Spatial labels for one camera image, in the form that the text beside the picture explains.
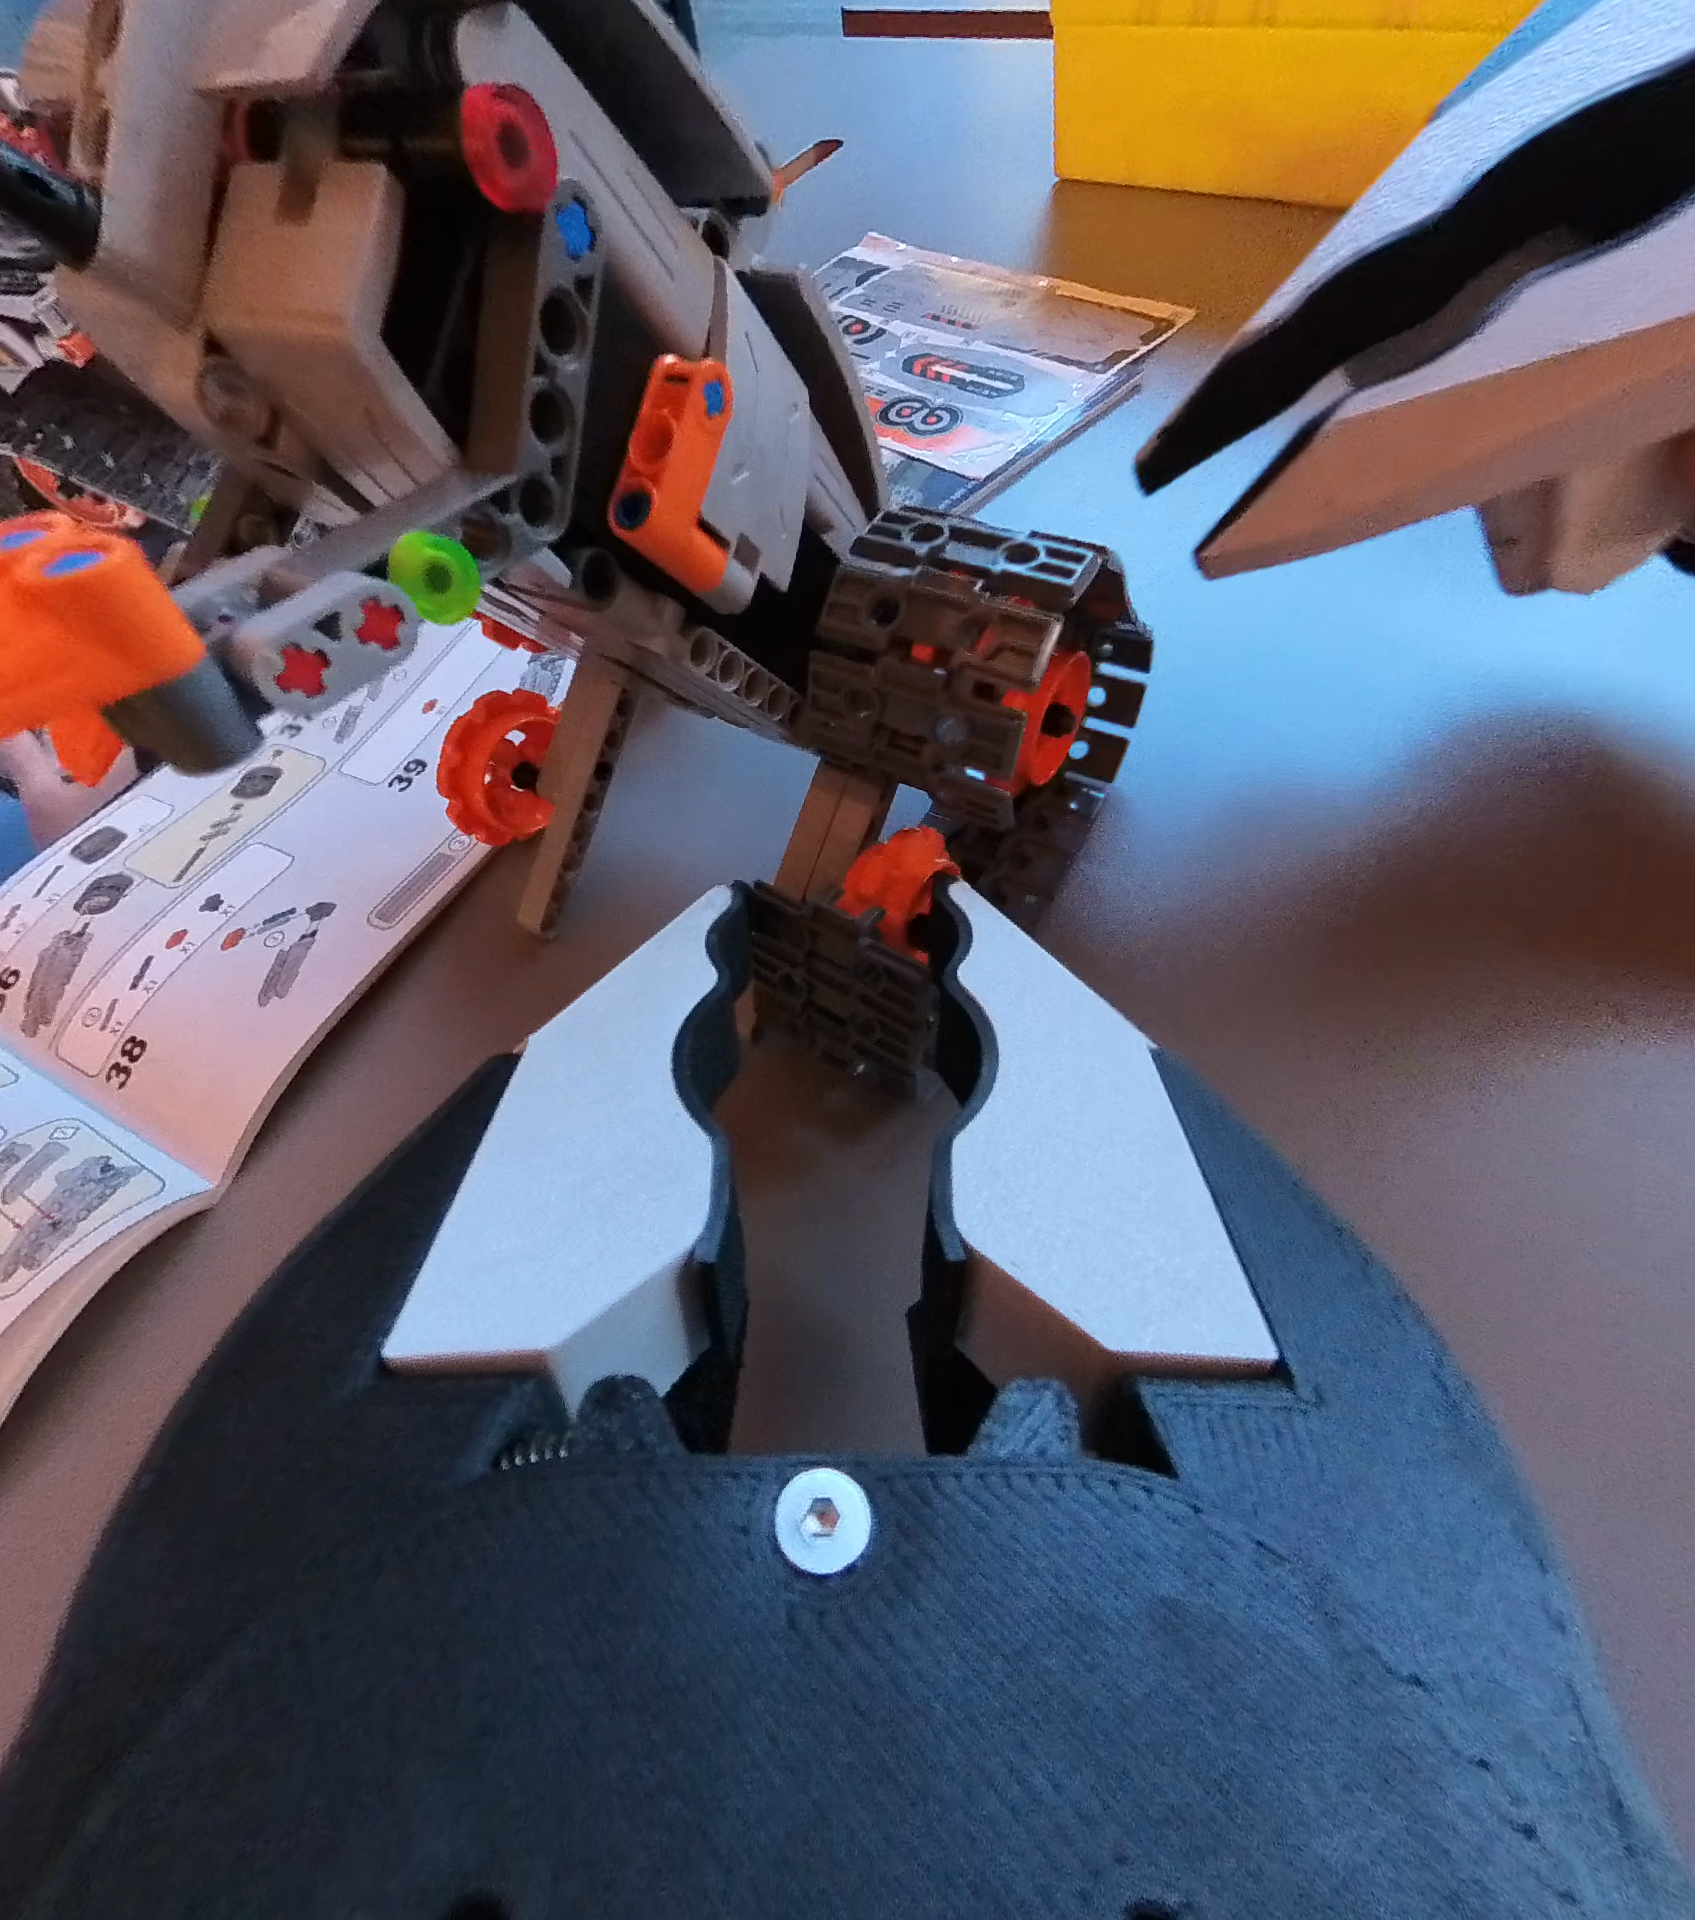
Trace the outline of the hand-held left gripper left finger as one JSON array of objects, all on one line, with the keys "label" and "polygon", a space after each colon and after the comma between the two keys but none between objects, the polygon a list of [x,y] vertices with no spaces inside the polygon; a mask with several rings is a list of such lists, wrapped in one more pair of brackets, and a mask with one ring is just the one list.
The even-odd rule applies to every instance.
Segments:
[{"label": "hand-held left gripper left finger", "polygon": [[386,1365],[542,1376],[568,1414],[644,1380],[688,1448],[728,1447],[748,1294],[714,1110],[750,969],[748,901],[720,884],[528,1038]]}]

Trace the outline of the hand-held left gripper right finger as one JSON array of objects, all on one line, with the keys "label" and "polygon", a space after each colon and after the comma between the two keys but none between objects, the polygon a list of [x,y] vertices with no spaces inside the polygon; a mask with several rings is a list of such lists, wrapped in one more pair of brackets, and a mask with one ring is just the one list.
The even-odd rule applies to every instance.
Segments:
[{"label": "hand-held left gripper right finger", "polygon": [[1022,1380],[1090,1444],[1148,1453],[1142,1380],[1254,1383],[1284,1361],[1160,1050],[966,880],[934,889],[934,1151],[910,1356],[924,1441],[960,1454]]}]

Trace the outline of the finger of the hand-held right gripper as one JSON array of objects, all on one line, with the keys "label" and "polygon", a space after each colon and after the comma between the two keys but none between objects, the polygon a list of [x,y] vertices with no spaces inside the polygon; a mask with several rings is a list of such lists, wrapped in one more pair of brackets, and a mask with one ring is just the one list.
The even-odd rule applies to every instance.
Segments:
[{"label": "finger of the hand-held right gripper", "polygon": [[1493,364],[1487,338],[1320,414],[1196,549],[1232,578],[1477,511],[1695,427],[1695,313]]},{"label": "finger of the hand-held right gripper", "polygon": [[1156,494],[1334,377],[1427,366],[1523,276],[1695,195],[1695,2],[1543,4],[1437,109],[1148,440]]}]

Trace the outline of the dark grey toy track belt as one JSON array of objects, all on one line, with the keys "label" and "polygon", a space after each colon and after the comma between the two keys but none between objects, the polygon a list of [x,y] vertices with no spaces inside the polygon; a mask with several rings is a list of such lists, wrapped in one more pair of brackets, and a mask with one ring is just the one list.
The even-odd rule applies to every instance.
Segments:
[{"label": "dark grey toy track belt", "polygon": [[1140,724],[1154,639],[1092,542],[892,509],[818,617],[798,741],[816,758],[754,886],[758,1031],[916,1098],[936,1069],[936,886],[1034,933]]}]

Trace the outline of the grey orange block toy robot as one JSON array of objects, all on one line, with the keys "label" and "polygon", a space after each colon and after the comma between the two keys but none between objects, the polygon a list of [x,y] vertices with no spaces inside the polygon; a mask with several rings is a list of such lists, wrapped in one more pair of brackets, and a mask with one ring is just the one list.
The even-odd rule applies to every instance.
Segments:
[{"label": "grey orange block toy robot", "polygon": [[382,605],[566,570],[620,649],[808,699],[888,505],[782,176],[662,4],[54,4],[0,93],[0,232],[122,393],[222,464],[188,588],[0,610],[0,743],[192,772],[394,659]]}]

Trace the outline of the grey desk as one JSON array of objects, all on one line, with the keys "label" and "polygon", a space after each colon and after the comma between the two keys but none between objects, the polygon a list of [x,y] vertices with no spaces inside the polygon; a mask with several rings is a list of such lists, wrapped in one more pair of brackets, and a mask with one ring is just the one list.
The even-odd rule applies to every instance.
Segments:
[{"label": "grey desk", "polygon": [[[1128,564],[1148,710],[1046,924],[1378,1253],[1493,1406],[1695,1876],[1695,583],[1505,599],[1443,518],[1210,585],[1268,460],[1132,460],[1312,250],[1310,207],[1052,180],[1052,48],[696,4],[798,184],[780,258],[870,230],[1196,313],[998,515]],[[284,1094],[232,1195],[108,1284],[0,1433],[0,1760],[170,1406],[254,1290],[476,1065],[696,895],[770,872],[808,763],[644,709],[558,937],[494,860]]]}]

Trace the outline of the yellow storage bin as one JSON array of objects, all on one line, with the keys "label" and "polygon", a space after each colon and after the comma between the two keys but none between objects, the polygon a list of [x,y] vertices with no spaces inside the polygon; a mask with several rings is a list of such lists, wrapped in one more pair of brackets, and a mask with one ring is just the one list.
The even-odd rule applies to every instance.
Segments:
[{"label": "yellow storage bin", "polygon": [[1064,180],[1340,211],[1527,2],[1052,2]]}]

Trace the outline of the open instruction booklet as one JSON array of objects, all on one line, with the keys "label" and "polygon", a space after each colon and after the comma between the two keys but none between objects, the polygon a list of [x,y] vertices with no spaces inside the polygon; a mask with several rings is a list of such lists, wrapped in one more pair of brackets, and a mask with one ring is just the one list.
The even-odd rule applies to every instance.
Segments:
[{"label": "open instruction booklet", "polygon": [[488,857],[436,791],[450,727],[570,679],[476,622],[428,628],[390,691],[268,724],[220,777],[150,775],[0,889],[0,1426]]}]

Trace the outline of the sticker sheet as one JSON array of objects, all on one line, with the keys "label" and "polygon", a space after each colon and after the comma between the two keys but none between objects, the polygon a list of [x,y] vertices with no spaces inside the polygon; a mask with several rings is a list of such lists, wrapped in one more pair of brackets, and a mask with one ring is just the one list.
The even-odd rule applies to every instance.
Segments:
[{"label": "sticker sheet", "polygon": [[886,385],[946,388],[1032,414],[1142,372],[1148,355],[1194,319],[1184,304],[1114,298],[880,234],[838,252],[814,281],[864,400]]}]

